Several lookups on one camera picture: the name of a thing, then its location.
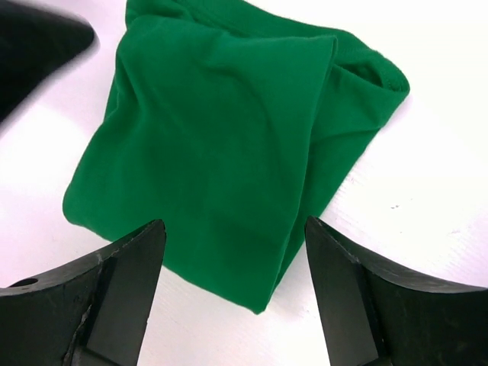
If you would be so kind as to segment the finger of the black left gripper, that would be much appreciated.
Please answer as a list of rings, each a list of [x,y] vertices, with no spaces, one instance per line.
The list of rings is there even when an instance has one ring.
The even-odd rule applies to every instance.
[[[1,120],[95,42],[81,18],[18,1],[1,2]]]

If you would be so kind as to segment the green t shirt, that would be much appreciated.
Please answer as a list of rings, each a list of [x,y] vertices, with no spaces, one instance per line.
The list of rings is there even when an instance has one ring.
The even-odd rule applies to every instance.
[[[163,220],[169,270],[260,313],[409,82],[347,31],[244,1],[129,1],[125,21],[63,213],[111,241]]]

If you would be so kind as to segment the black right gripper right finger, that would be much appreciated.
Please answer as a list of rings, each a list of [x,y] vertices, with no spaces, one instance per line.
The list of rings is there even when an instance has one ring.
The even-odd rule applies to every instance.
[[[316,217],[307,259],[332,365],[487,363],[487,290],[412,270]]]

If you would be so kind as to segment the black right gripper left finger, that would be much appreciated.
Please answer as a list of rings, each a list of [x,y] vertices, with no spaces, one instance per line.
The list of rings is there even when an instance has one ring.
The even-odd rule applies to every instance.
[[[1,290],[3,365],[135,365],[165,251],[162,220]]]

